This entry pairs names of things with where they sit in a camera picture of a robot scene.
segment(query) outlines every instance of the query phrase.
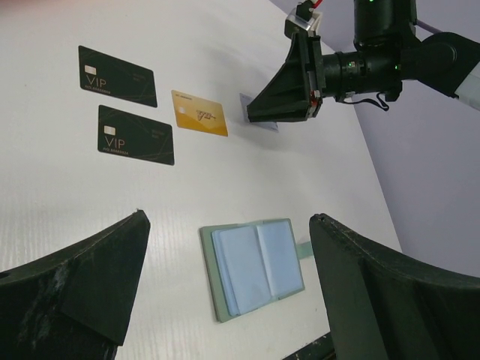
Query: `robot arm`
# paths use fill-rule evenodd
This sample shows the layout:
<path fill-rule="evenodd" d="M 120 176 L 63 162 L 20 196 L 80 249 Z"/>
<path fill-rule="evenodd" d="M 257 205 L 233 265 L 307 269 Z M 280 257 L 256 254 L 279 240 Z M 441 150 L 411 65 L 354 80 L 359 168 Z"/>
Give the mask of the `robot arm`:
<path fill-rule="evenodd" d="M 480 43 L 452 33 L 416 37 L 415 0 L 354 0 L 355 52 L 323 55 L 314 3 L 287 17 L 292 43 L 285 64 L 247 111 L 252 122 L 300 122 L 317 115 L 323 98 L 347 103 L 376 92 L 385 111 L 400 97 L 403 80 L 430 88 L 480 110 Z"/>

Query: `black curved panel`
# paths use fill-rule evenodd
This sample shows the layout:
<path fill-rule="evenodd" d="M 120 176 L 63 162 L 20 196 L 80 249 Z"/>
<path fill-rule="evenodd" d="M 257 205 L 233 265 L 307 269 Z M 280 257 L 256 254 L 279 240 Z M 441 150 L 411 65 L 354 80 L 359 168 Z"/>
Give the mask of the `black curved panel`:
<path fill-rule="evenodd" d="M 138 211 L 0 273 L 0 357 L 114 359 L 127 334 L 149 230 Z"/>
<path fill-rule="evenodd" d="M 310 237 L 339 359 L 479 359 L 480 279 L 419 262 L 324 214 L 310 219 Z"/>

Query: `lavender wall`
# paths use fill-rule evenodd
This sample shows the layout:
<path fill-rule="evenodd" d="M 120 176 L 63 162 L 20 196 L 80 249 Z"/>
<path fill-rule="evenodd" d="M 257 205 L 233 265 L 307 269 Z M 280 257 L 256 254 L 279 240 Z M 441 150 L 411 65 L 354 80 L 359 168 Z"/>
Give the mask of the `lavender wall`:
<path fill-rule="evenodd" d="M 272 1 L 284 10 L 296 3 Z M 322 39 L 350 50 L 353 0 L 320 8 Z M 418 0 L 417 8 L 420 20 L 480 41 L 480 1 Z M 403 252 L 480 276 L 480 112 L 416 82 L 404 84 L 388 113 L 368 105 L 356 111 Z"/>

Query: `card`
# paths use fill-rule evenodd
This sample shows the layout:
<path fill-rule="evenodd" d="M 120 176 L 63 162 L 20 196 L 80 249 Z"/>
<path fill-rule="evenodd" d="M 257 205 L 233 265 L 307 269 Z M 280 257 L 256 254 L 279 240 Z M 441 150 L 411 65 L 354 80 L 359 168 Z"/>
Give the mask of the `card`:
<path fill-rule="evenodd" d="M 79 46 L 80 88 L 157 107 L 153 71 Z"/>
<path fill-rule="evenodd" d="M 224 108 L 221 103 L 172 91 L 177 125 L 180 128 L 204 131 L 228 137 Z"/>
<path fill-rule="evenodd" d="M 173 165 L 172 126 L 100 105 L 98 151 Z"/>
<path fill-rule="evenodd" d="M 274 121 L 265 121 L 265 122 L 250 122 L 250 119 L 248 118 L 248 112 L 247 112 L 247 106 L 249 103 L 251 103 L 253 100 L 252 97 L 247 96 L 245 94 L 240 94 L 240 103 L 241 103 L 241 109 L 243 111 L 243 119 L 245 122 L 248 124 L 260 126 L 261 128 L 267 129 L 267 130 L 272 130 L 275 131 L 276 133 L 278 132 L 278 124 Z"/>

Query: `white board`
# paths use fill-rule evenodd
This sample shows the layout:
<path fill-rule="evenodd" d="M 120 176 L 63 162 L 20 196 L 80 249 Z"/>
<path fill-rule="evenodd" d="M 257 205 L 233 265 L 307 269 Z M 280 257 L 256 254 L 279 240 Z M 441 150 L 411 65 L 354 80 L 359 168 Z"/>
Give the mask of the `white board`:
<path fill-rule="evenodd" d="M 310 216 L 326 212 L 400 248 L 352 107 L 327 100 L 279 133 L 244 123 L 239 93 L 283 64 L 283 27 L 259 0 L 1 1 L 0 271 L 138 208 L 152 227 L 117 359 L 278 360 L 328 332 L 313 259 L 301 261 L 304 292 L 216 323 L 198 236 L 290 218 L 305 242 Z M 79 45 L 152 69 L 159 107 L 80 89 Z M 176 127 L 172 89 L 221 102 L 229 137 Z M 99 153 L 100 104 L 173 125 L 175 166 Z"/>

